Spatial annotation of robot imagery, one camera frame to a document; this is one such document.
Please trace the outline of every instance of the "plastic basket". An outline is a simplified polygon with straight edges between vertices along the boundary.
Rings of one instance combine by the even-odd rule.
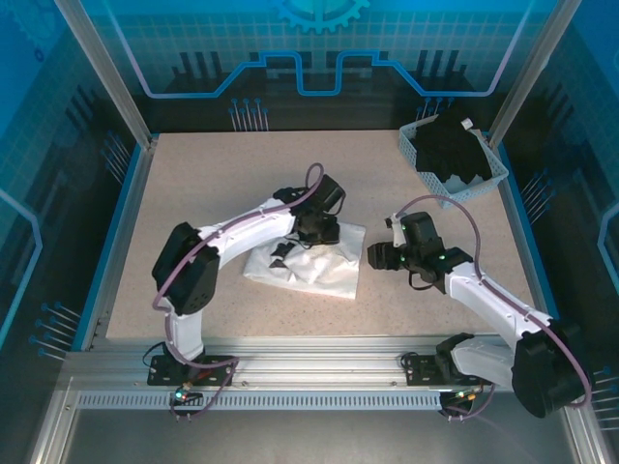
[[[415,169],[417,174],[419,174],[419,177],[422,178],[422,181],[424,181],[424,184],[426,184],[427,189],[429,189],[430,192],[436,195],[447,196],[448,198],[452,198],[460,203],[466,200],[470,200],[471,198],[475,198],[476,196],[483,195],[484,193],[487,193],[492,189],[496,189],[496,186],[498,186],[499,182],[501,182],[508,176],[509,171],[503,165],[500,159],[492,153],[490,148],[486,145],[483,137],[475,132],[472,133],[475,134],[480,140],[480,145],[482,146],[482,149],[484,149],[487,162],[490,165],[490,170],[492,171],[492,177],[490,179],[488,179],[487,181],[483,181],[476,186],[461,190],[457,193],[449,193],[445,186],[443,186],[441,181],[438,180],[436,175],[431,172],[417,171],[417,169],[415,168],[415,165],[417,163],[417,150],[415,150],[415,147],[413,147],[413,144],[410,143],[409,139],[415,138],[415,134],[417,133],[417,127],[422,126],[423,124],[431,123],[437,117],[438,115],[430,116],[429,118],[422,119],[399,128],[399,150],[408,160],[410,165],[413,166],[413,169]],[[447,201],[439,200],[439,203],[441,205],[441,208],[449,208],[453,206]]]

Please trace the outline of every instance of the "speckled work surface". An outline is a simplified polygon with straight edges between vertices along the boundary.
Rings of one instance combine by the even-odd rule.
[[[391,239],[384,218],[427,193],[398,151],[398,132],[314,131],[162,134],[133,231],[107,336],[162,337],[163,318],[151,309],[151,270],[172,228],[197,227],[254,208],[279,188],[303,184],[320,161],[346,190],[340,218],[367,228],[364,248]],[[482,267],[531,304],[498,190],[466,203],[482,231]],[[456,209],[428,211],[446,247],[471,254],[473,232]],[[242,276],[248,256],[220,271],[215,298],[203,316],[210,336],[414,335],[492,332],[462,304],[438,291],[416,292],[407,273],[360,269],[357,299],[282,290]]]

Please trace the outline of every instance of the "black cloth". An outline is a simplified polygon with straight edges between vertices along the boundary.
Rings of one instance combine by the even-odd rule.
[[[452,174],[465,184],[476,175],[484,180],[492,177],[479,139],[461,124],[466,118],[461,109],[453,106],[434,122],[417,127],[411,143],[417,150],[415,167],[419,172],[433,172],[442,183]]]

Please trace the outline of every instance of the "glass panel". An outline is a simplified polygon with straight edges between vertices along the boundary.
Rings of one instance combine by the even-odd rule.
[[[609,365],[615,372],[618,20],[611,0],[581,4],[505,138],[522,212],[531,224],[556,309],[582,328],[594,370]],[[605,377],[600,373],[597,380]],[[617,396],[611,382],[605,388],[596,399]],[[595,404],[596,409],[607,409],[600,413],[603,418],[617,416],[615,399]],[[604,421],[603,426],[614,423]]]
[[[0,461],[16,463],[37,438],[135,143],[53,2],[0,2],[0,44]]]
[[[489,128],[555,0],[88,0],[152,131]]]

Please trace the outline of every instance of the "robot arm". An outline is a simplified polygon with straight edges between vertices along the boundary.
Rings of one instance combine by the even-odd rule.
[[[507,344],[489,345],[467,333],[444,341],[437,347],[435,360],[446,382],[475,376],[511,388],[522,405],[540,418],[583,395],[584,387],[572,364],[531,318],[556,334],[583,365],[578,327],[520,302],[485,274],[480,278],[471,256],[456,247],[445,249],[427,213],[393,215],[387,226],[392,228],[394,240],[368,249],[374,269],[419,274],[430,286],[472,309]],[[506,300],[523,310],[517,311]]]
[[[202,311],[215,295],[220,268],[239,254],[270,240],[297,233],[309,245],[329,245],[339,241],[339,225],[328,212],[343,201],[343,189],[323,175],[320,184],[303,202],[306,188],[282,188],[257,208],[216,225],[199,229],[183,222],[168,238],[153,268],[158,290],[162,289],[181,259],[196,245],[207,240],[194,258],[183,267],[167,288],[161,304],[167,307],[168,343],[185,360],[193,361],[204,350]]]

